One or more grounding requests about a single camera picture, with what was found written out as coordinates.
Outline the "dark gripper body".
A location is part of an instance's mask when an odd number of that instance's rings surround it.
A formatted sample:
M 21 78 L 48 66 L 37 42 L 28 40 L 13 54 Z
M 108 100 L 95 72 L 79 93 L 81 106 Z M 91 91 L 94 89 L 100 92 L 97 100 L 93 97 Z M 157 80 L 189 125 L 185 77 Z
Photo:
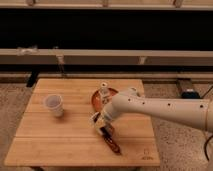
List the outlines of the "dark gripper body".
M 93 125 L 94 129 L 99 133 L 99 134 L 106 134 L 106 122 L 104 121 L 103 117 L 101 116 L 100 112 L 95 112 L 91 117 L 90 117 L 90 122 Z

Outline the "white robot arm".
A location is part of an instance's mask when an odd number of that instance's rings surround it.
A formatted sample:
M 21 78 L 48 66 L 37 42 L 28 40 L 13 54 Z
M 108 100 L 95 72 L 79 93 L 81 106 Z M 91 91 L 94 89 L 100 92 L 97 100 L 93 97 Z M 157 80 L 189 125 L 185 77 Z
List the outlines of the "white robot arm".
M 145 114 L 213 133 L 213 100 L 146 98 L 139 96 L 134 88 L 116 93 L 91 120 L 103 135 L 102 128 L 124 113 Z

